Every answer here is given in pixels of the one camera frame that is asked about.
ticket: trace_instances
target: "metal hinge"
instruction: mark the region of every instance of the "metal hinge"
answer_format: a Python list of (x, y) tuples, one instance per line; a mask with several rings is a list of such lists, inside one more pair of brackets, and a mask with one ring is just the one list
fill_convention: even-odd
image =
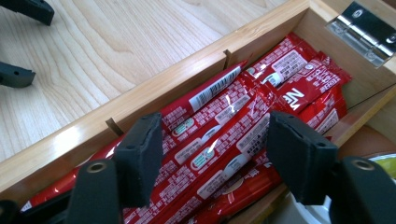
[(327, 28), (376, 67), (396, 51), (396, 30), (356, 2)]

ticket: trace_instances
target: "black clamp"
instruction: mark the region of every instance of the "black clamp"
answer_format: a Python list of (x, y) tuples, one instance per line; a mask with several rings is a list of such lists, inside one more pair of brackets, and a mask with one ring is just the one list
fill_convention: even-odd
[(0, 85), (23, 88), (31, 85), (34, 78), (31, 70), (0, 62)]
[(55, 11), (44, 0), (0, 0), (0, 6), (19, 12), (46, 25), (52, 22)]
[(297, 202), (322, 205), (328, 195), (332, 223), (394, 223), (396, 186), (390, 176), (364, 158), (338, 161), (337, 150), (300, 119), (271, 113), (267, 155)]

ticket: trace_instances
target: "wooden box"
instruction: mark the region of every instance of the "wooden box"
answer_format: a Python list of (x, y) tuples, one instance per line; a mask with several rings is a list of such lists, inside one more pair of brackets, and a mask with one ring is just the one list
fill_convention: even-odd
[[(396, 11), (385, 3), (360, 2), (381, 20), (396, 24)], [(343, 89), (348, 115), (326, 135), (341, 146), (362, 125), (368, 124), (395, 142), (396, 58), (376, 68), (326, 28), (350, 3), (350, 0), (290, 0), (197, 51), (22, 153), (1, 162), (0, 199), (10, 199), (23, 205), (38, 191), (116, 139), (118, 134), (129, 130), (137, 118), (158, 111), (229, 64), (247, 58), (254, 62), (291, 31), (315, 49), (330, 55), (353, 76)], [(269, 201), (267, 197), (267, 201), (258, 207), (245, 211), (248, 216), (238, 218), (242, 218), (244, 223), (260, 219), (284, 189), (276, 189)]]

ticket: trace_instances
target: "red snack package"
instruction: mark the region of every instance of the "red snack package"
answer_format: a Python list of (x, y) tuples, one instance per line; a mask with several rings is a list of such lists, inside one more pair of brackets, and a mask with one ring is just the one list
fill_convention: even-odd
[(212, 196), (211, 199), (215, 200), (219, 196), (221, 196), (227, 189), (233, 186), (240, 178), (243, 178), (247, 175), (251, 169), (256, 166), (264, 165), (271, 166), (271, 162), (269, 162), (267, 158), (267, 150), (263, 148), (260, 150), (251, 161), (249, 161), (241, 170), (239, 170), (232, 178), (230, 178), (219, 190), (217, 190)]
[(172, 132), (163, 135), (163, 154), (165, 155), (175, 147), (181, 148), (180, 144), (190, 139), (213, 119), (217, 124), (224, 124), (229, 119), (229, 115), (235, 113), (233, 112), (234, 108), (240, 108), (241, 104), (245, 103), (243, 96), (246, 96), (253, 86), (254, 83), (250, 78), (242, 74), (239, 75), (230, 86), (199, 109), (192, 117), (183, 121)]
[(341, 86), (337, 85), (307, 106), (298, 117), (318, 133), (324, 134), (346, 114), (347, 103)]
[(242, 71), (247, 61), (230, 66), (210, 78), (206, 83), (176, 99), (161, 110), (163, 129), (172, 132), (180, 123), (189, 118), (219, 92), (227, 88)]
[[(110, 159), (113, 157), (114, 148), (120, 143), (123, 136), (118, 137), (116, 140), (93, 154), (87, 161), (95, 161), (99, 159)], [(76, 184), (76, 177), (78, 174), (79, 166), (74, 168), (70, 173), (63, 176), (61, 179), (55, 181), (53, 184), (49, 185), (45, 189), (38, 192), (35, 196), (33, 196), (26, 205), (22, 208), (22, 211), (35, 207), (41, 203), (46, 202), (49, 199), (52, 199), (62, 193), (67, 192), (72, 189)]]
[(317, 52), (308, 43), (295, 33), (290, 33), (246, 72), (261, 84), (270, 81), (276, 87), (296, 74), (315, 55)]
[(255, 100), (242, 108), (199, 151), (153, 192), (152, 205), (136, 214), (126, 214), (126, 220), (142, 223), (179, 222), (203, 204), (216, 189), (243, 167), (262, 149), (269, 111), (285, 110), (286, 102), (275, 94), (273, 87), (258, 88)]
[(216, 115), (216, 117), (221, 117), (221, 121), (218, 119), (210, 120), (204, 127), (201, 127), (196, 133), (192, 134), (188, 140), (179, 144), (175, 150), (166, 154), (155, 186), (163, 182), (170, 174), (184, 164), (190, 155), (197, 151), (210, 139), (210, 137), (220, 130), (221, 127), (226, 124), (226, 122), (231, 119), (242, 106), (251, 101), (252, 99), (249, 94), (243, 95), (239, 100), (234, 102), (234, 104), (230, 105), (233, 111), (229, 111), (228, 108), (226, 108)]
[(278, 88), (291, 109), (300, 113), (308, 104), (335, 85), (343, 85), (351, 76), (323, 52)]
[(256, 166), (216, 200), (200, 209), (188, 223), (221, 223), (259, 200), (280, 183), (280, 176), (272, 165)]

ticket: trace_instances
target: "light wood surface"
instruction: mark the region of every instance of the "light wood surface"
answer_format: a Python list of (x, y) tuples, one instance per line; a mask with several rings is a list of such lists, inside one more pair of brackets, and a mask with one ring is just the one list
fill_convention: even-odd
[(0, 161), (285, 1), (48, 1), (51, 26), (0, 8), (0, 61), (36, 72), (0, 86)]

